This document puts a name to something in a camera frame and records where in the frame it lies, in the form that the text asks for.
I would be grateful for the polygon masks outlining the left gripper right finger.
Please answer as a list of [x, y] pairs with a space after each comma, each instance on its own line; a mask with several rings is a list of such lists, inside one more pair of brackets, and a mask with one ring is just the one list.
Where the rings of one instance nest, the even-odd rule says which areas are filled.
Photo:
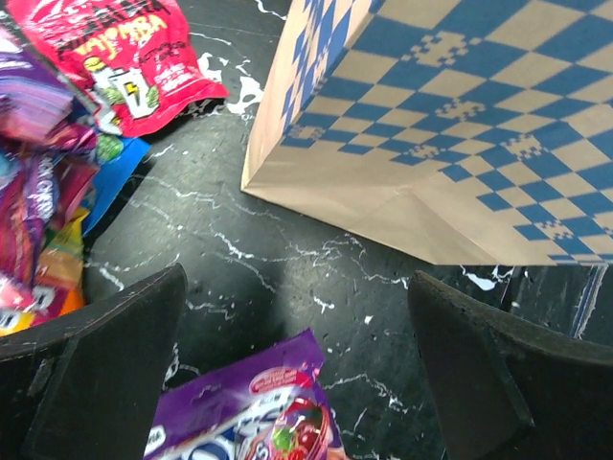
[[408, 309], [451, 459], [609, 459], [612, 349], [417, 271]]

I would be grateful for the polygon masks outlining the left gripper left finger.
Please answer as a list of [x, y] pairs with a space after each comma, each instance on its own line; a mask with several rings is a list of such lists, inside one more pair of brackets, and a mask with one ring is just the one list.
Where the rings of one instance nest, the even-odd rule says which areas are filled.
[[3, 337], [2, 458], [143, 458], [186, 296], [174, 264]]

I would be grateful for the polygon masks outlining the blue checkered paper bag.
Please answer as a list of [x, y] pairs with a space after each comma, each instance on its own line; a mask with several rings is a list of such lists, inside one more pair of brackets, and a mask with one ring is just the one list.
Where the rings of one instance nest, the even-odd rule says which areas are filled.
[[432, 264], [610, 264], [612, 5], [295, 1], [241, 188]]

